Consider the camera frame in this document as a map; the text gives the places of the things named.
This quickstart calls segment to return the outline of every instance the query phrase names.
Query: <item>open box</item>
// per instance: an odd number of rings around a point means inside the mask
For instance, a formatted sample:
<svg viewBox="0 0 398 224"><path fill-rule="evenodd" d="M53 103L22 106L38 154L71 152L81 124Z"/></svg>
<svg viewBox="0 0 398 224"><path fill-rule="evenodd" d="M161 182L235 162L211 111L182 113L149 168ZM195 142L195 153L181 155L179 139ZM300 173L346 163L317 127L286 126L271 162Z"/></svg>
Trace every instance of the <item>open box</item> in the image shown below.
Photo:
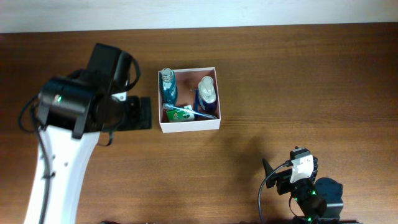
<svg viewBox="0 0 398 224"><path fill-rule="evenodd" d="M175 73L175 80L177 82L178 88L178 99L175 105L178 107L192 105L193 108L193 105L195 104L195 92L191 90L197 89L199 82L205 76L210 76L214 80L214 89L216 90L217 95L217 110L212 115L216 116L218 119L206 119L198 116L197 121L170 123L166 115L166 110L163 110L162 90L159 88L159 123L163 133L219 129L221 123L221 110L220 96L218 95L216 68L192 68L178 69L173 71ZM157 75L157 86L160 87L160 71L158 71ZM200 105L198 105L198 111L204 113Z"/></svg>

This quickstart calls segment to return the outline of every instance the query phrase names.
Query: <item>wooden table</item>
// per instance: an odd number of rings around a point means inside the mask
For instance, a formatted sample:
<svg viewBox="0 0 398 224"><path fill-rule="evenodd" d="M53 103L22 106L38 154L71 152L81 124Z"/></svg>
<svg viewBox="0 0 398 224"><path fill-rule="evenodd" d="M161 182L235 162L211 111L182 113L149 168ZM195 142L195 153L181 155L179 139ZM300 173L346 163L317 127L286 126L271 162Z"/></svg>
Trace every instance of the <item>wooden table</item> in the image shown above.
<svg viewBox="0 0 398 224"><path fill-rule="evenodd" d="M97 42L138 59L129 94L152 97L154 127L94 150L77 223L258 222L261 159L277 166L294 146L319 158L318 177L344 185L342 218L397 222L398 24L389 23L0 35L0 223L23 222L34 177L37 141L16 123L23 104L50 77L85 68ZM164 67L216 67L219 131L162 133ZM264 190L265 217L291 219L288 199Z"/></svg>

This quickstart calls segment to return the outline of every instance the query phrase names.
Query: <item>plastic bottle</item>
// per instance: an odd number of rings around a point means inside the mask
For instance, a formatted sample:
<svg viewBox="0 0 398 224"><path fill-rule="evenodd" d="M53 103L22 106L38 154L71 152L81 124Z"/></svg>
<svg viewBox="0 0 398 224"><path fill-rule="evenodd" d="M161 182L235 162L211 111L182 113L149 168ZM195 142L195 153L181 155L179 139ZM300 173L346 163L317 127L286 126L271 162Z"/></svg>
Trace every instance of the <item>plastic bottle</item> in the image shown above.
<svg viewBox="0 0 398 224"><path fill-rule="evenodd" d="M164 68L161 71L161 75L163 80L163 102L175 105L178 98L178 90L174 71L169 68Z"/></svg>
<svg viewBox="0 0 398 224"><path fill-rule="evenodd" d="M203 77L198 85L199 104L208 114L213 114L217 109L217 95L214 89L213 79Z"/></svg>

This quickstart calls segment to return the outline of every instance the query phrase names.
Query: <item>blue toothbrush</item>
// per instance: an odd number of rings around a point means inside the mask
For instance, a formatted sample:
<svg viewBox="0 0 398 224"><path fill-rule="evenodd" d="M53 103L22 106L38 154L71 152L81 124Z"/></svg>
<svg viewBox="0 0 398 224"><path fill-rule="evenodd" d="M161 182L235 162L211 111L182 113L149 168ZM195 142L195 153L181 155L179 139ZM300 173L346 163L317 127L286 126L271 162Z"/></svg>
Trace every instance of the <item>blue toothbrush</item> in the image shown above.
<svg viewBox="0 0 398 224"><path fill-rule="evenodd" d="M209 119L218 119L216 116L213 116L213 115L210 115L210 114L205 114L205 113L199 113L199 112L196 112L196 111L193 111L193 110L190 110L190 109L179 108L179 107L174 106L171 103L164 103L163 104L163 109L166 109L166 110L176 109L176 110L184 111L186 113L196 114L196 115L199 115L199 116L202 116L202 117L205 117L205 118L209 118Z"/></svg>

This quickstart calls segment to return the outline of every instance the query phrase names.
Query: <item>white wall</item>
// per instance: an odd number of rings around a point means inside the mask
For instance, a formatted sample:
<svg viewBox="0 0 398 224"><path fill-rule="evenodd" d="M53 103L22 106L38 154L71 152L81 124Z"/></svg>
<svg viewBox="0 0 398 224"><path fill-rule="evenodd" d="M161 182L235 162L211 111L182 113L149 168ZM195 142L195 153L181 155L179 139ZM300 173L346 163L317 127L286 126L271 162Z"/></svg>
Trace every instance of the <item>white wall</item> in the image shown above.
<svg viewBox="0 0 398 224"><path fill-rule="evenodd" d="M0 32L398 21L398 0L0 0Z"/></svg>

